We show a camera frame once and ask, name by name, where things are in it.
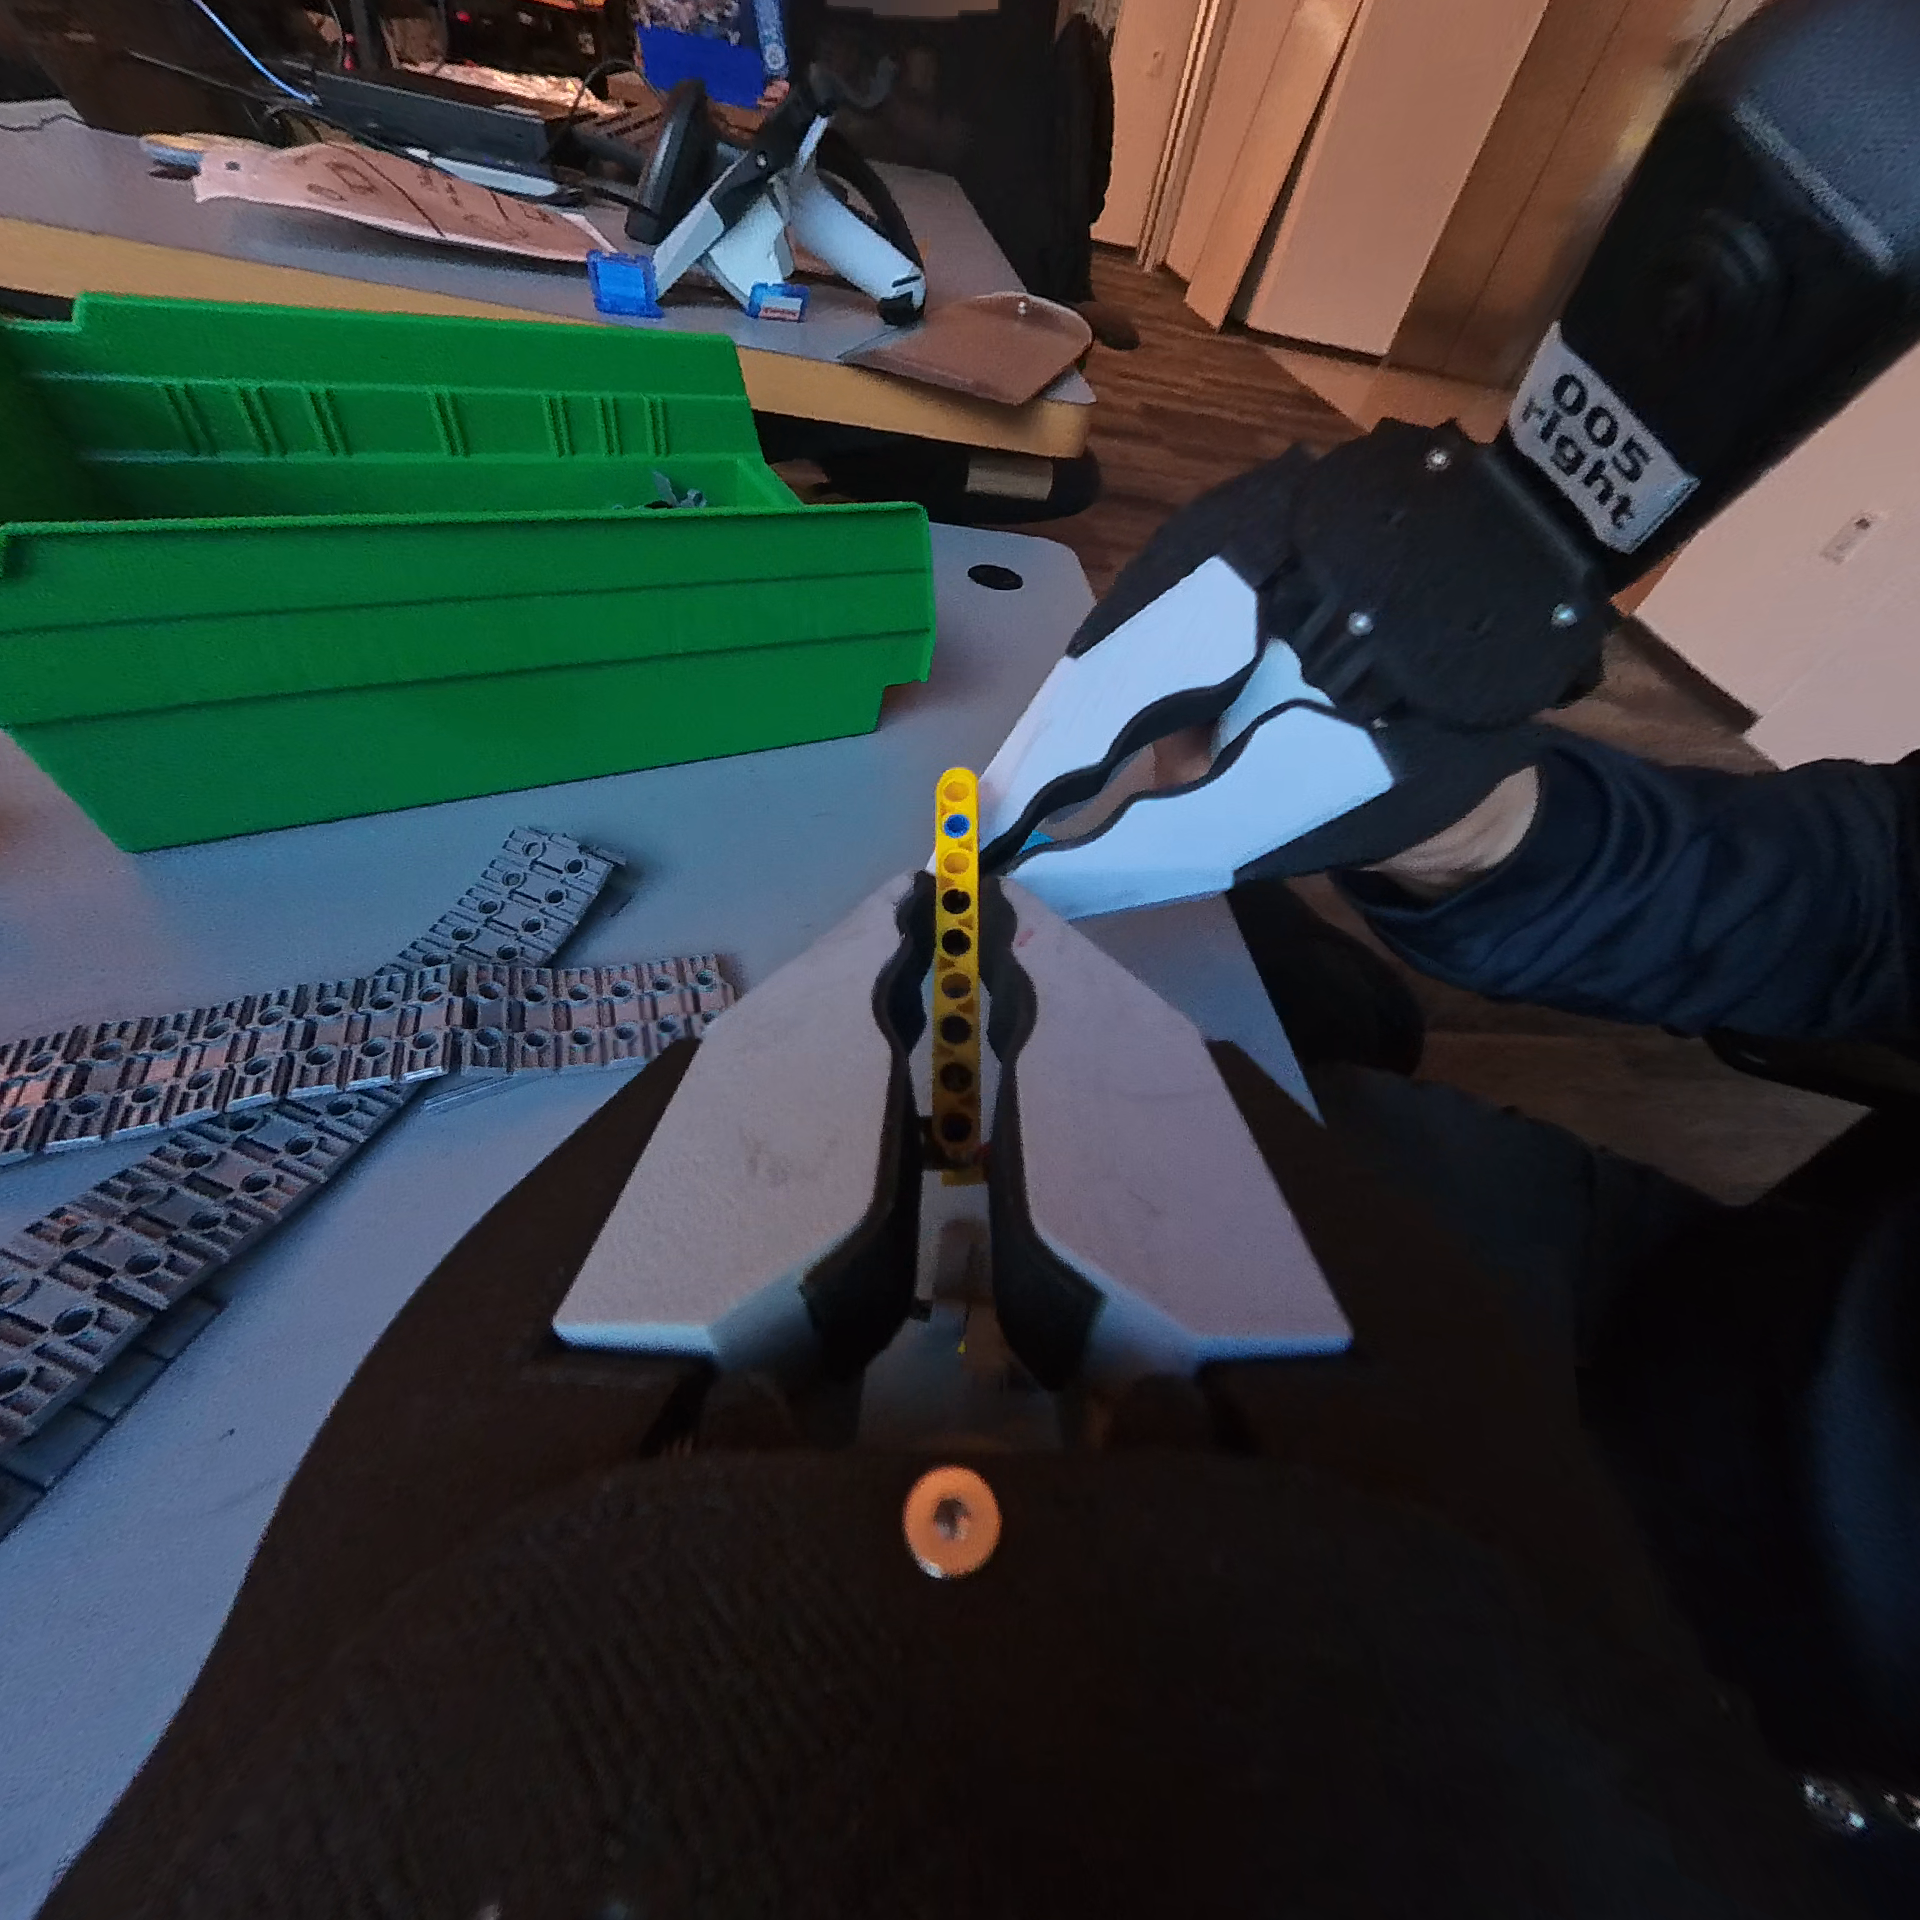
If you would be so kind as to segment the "person's dark clothed body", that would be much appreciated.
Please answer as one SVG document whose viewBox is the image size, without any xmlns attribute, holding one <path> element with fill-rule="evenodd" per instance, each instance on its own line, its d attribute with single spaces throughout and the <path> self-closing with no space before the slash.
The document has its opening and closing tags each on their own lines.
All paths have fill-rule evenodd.
<svg viewBox="0 0 1920 1920">
<path fill-rule="evenodd" d="M 1413 1076 L 1427 1024 L 1289 886 L 1229 897 L 1321 1115 L 1564 1357 L 1717 1676 L 1867 1917 L 1916 1917 L 1916 1085 L 1730 1206 Z"/>
</svg>

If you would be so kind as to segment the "green storage bin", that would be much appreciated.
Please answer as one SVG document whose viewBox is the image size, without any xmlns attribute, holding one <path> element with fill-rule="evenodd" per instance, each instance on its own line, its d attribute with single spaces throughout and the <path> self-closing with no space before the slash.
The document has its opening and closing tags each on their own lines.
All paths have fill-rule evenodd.
<svg viewBox="0 0 1920 1920">
<path fill-rule="evenodd" d="M 917 502 L 808 507 L 712 335 L 4 321 L 4 732 L 128 852 L 871 732 Z"/>
</svg>

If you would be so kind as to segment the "white and black handheld device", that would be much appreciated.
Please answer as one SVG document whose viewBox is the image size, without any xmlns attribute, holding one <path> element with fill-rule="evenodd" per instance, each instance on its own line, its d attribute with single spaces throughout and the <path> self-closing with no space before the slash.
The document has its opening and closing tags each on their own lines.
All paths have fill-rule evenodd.
<svg viewBox="0 0 1920 1920">
<path fill-rule="evenodd" d="M 796 278 L 804 250 L 877 305 L 888 326 L 919 324 L 924 260 L 900 204 L 872 165 L 836 132 L 851 92 L 812 67 L 744 148 L 719 145 L 699 81 L 668 95 L 628 235 L 653 257 L 661 303 L 689 274 L 715 282 L 743 312 L 761 280 Z"/>
</svg>

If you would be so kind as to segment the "brown rounded plate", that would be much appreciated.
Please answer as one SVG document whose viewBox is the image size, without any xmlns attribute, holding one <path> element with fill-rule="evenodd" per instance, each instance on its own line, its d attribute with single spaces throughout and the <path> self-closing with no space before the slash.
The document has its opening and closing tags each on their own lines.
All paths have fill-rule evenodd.
<svg viewBox="0 0 1920 1920">
<path fill-rule="evenodd" d="M 1092 326 L 1077 308 L 1028 292 L 995 292 L 931 306 L 917 324 L 882 329 L 840 363 L 997 406 L 1025 406 L 1073 372 L 1091 348 Z"/>
</svg>

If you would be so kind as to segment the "yellow perforated beam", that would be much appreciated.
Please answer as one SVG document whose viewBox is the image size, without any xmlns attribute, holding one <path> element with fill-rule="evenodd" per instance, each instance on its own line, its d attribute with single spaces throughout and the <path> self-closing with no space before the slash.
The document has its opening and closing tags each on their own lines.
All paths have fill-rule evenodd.
<svg viewBox="0 0 1920 1920">
<path fill-rule="evenodd" d="M 932 960 L 928 987 L 928 1118 L 932 1162 L 947 1188 L 987 1179 L 981 783 L 966 766 L 934 786 Z"/>
</svg>

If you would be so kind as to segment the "person's right hand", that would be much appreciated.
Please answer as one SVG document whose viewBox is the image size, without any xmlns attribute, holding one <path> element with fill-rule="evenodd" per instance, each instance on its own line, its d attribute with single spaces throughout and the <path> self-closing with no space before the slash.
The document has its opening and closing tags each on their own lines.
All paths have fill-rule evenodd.
<svg viewBox="0 0 1920 1920">
<path fill-rule="evenodd" d="M 1500 869 L 1524 844 L 1541 805 L 1541 772 L 1506 776 L 1460 821 L 1369 869 L 1416 900 L 1446 900 Z"/>
</svg>

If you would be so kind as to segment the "paper sheet with drawings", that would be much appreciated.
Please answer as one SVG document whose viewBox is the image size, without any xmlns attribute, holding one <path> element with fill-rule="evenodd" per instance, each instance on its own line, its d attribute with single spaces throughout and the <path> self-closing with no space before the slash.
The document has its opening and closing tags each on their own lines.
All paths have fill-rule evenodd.
<svg viewBox="0 0 1920 1920">
<path fill-rule="evenodd" d="M 201 156 L 195 195 L 201 204 L 312 212 L 404 238 L 539 263 L 585 264 L 608 247 L 600 230 L 574 210 L 345 145 L 271 151 L 223 142 Z"/>
</svg>

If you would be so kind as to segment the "grey desk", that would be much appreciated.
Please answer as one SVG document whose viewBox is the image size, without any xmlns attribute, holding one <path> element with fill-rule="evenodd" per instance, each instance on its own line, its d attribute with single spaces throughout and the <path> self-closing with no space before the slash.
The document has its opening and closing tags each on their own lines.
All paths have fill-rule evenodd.
<svg viewBox="0 0 1920 1920">
<path fill-rule="evenodd" d="M 926 684 L 875 732 L 128 855 L 12 753 L 4 1031 L 397 952 L 518 824 L 623 852 L 580 959 L 715 949 L 757 987 L 924 857 L 1089 610 L 1045 541 L 937 532 Z M 1066 1601 L 913 1567 L 900 1454 L 647 1456 L 700 1382 L 548 1321 L 661 1076 L 560 1074 L 395 1123 L 4 1541 L 4 1917 L 428 1914 L 457 1846 L 533 1905 L 900 1885 L 877 1838 L 958 1737 L 1014 1762 Z M 878 1793 L 878 1813 L 863 1794 Z"/>
</svg>

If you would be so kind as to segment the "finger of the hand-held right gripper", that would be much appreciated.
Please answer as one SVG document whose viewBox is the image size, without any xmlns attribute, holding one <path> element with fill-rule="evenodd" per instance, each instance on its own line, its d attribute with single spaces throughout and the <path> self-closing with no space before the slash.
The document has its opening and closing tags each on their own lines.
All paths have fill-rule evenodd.
<svg viewBox="0 0 1920 1920">
<path fill-rule="evenodd" d="M 1263 634 L 1258 590 L 1236 570 L 1192 570 L 1052 667 L 979 778 L 979 850 L 997 816 L 1082 806 L 1164 735 L 1309 693 L 1294 650 Z"/>
<path fill-rule="evenodd" d="M 1212 899 L 1392 783 L 1369 728 L 1286 700 L 1239 732 L 1204 780 L 1134 797 L 1091 836 L 1022 852 L 1018 886 L 1066 921 Z"/>
</svg>

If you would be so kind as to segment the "person's right forearm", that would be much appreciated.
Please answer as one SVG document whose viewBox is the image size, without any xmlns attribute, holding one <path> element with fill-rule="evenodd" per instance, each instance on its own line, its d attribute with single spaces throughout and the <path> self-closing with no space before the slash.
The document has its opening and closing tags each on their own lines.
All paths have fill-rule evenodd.
<svg viewBox="0 0 1920 1920">
<path fill-rule="evenodd" d="M 1335 886 L 1478 997 L 1687 1038 L 1914 1045 L 1919 757 L 1741 774 L 1558 730 L 1530 828 L 1464 888 Z"/>
</svg>

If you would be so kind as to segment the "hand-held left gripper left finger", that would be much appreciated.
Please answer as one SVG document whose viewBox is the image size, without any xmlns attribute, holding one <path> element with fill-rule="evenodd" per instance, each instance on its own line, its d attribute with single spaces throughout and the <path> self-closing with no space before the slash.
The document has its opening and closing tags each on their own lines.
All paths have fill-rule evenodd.
<svg viewBox="0 0 1920 1920">
<path fill-rule="evenodd" d="M 696 1363 L 867 1363 L 915 1290 L 910 1040 L 923 962 L 900 913 L 854 913 L 709 1027 L 552 1317 L 573 1348 Z"/>
</svg>

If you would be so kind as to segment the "tan adjacent table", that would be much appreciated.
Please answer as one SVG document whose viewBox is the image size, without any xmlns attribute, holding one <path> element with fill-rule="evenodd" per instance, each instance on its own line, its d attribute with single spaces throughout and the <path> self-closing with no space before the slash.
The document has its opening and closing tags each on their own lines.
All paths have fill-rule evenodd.
<svg viewBox="0 0 1920 1920">
<path fill-rule="evenodd" d="M 68 102 L 4 107 L 2 280 L 18 292 L 115 295 L 338 312 L 600 326 L 583 274 L 417 249 L 310 212 L 199 204 L 133 137 L 74 119 Z M 1022 404 L 993 403 L 846 363 L 881 324 L 851 289 L 821 286 L 803 323 L 762 323 L 705 285 L 641 331 L 733 341 L 761 415 L 872 428 L 1009 455 L 1070 460 L 1092 428 L 1075 370 Z"/>
</svg>

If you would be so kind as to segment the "black flat keyboard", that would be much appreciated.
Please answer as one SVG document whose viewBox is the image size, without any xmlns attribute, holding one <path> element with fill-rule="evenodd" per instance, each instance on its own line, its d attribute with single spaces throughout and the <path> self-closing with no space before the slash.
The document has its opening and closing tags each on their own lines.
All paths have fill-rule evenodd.
<svg viewBox="0 0 1920 1920">
<path fill-rule="evenodd" d="M 310 69 L 294 77 L 324 123 L 376 147 L 544 177 L 565 110 L 397 67 L 372 72 Z"/>
</svg>

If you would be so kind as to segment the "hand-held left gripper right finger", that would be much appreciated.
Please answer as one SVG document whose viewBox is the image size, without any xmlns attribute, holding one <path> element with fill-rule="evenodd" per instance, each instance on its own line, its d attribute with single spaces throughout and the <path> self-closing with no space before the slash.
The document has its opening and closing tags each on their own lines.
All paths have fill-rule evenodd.
<svg viewBox="0 0 1920 1920">
<path fill-rule="evenodd" d="M 1001 1328 L 1047 1388 L 1331 1357 L 1353 1327 L 1198 1027 L 1014 883 L 987 886 Z"/>
</svg>

